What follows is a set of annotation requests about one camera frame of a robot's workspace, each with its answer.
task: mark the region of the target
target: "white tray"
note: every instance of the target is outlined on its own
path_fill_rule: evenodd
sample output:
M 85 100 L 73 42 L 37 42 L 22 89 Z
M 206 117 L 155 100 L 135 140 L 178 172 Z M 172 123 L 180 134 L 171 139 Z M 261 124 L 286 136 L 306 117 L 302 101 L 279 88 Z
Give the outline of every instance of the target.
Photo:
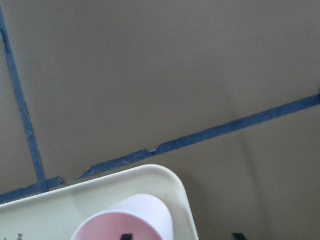
M 90 216 L 135 194 L 161 199 L 173 218 L 175 240 L 198 240 L 185 187 L 171 170 L 144 165 L 0 205 L 0 240 L 70 240 Z

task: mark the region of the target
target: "cup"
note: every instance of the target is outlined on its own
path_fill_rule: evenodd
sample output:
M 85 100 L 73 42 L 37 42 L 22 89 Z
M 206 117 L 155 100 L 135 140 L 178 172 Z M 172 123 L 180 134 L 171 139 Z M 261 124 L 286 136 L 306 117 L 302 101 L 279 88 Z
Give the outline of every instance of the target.
M 167 206 L 153 195 L 137 194 L 90 217 L 71 238 L 121 239 L 174 240 L 173 221 Z

